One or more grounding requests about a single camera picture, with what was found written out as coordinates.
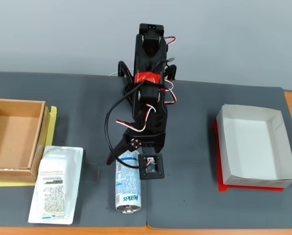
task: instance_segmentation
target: dark gray mat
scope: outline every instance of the dark gray mat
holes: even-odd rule
[[[162,229],[292,228],[292,185],[283,193],[218,192],[212,123],[223,104],[282,111],[292,150],[292,119],[281,88],[178,81],[168,108],[165,178],[147,182],[147,220]]]
[[[0,98],[45,100],[58,108],[53,145],[83,147],[86,151],[76,203],[75,227],[142,227],[146,225],[146,182],[142,182],[142,209],[134,214],[115,210],[115,165],[106,166],[109,154],[104,119],[122,96],[123,81],[107,76],[0,73]],[[131,108],[123,102],[110,116],[110,139],[115,146],[130,121]],[[0,188],[0,226],[28,224],[33,187]]]

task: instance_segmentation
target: open cardboard box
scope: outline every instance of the open cardboard box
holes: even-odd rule
[[[49,110],[43,101],[0,99],[0,182],[35,182]]]
[[[292,152],[281,111],[223,105],[217,125],[225,185],[292,184]]]

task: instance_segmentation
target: white wall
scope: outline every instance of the white wall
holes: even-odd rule
[[[131,68],[139,23],[177,37],[179,80],[292,90],[292,0],[0,0],[0,71]]]

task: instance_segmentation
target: red mat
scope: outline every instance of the red mat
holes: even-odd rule
[[[251,186],[237,186],[237,185],[225,185],[223,184],[222,178],[222,167],[221,167],[221,157],[220,157],[220,146],[218,139],[218,128],[217,122],[213,123],[214,131],[217,138],[217,165],[218,165],[218,186],[219,192],[227,192],[228,188],[242,188],[242,189],[254,189],[254,190],[266,190],[266,191],[275,191],[275,192],[283,192],[283,188],[267,188],[267,187],[251,187]]]

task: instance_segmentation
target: yellow paper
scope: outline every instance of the yellow paper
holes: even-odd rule
[[[50,111],[50,121],[47,130],[46,144],[52,145],[54,126],[57,118],[57,108],[52,106]],[[35,183],[19,183],[19,182],[0,182],[0,187],[18,187],[18,186],[35,186]]]

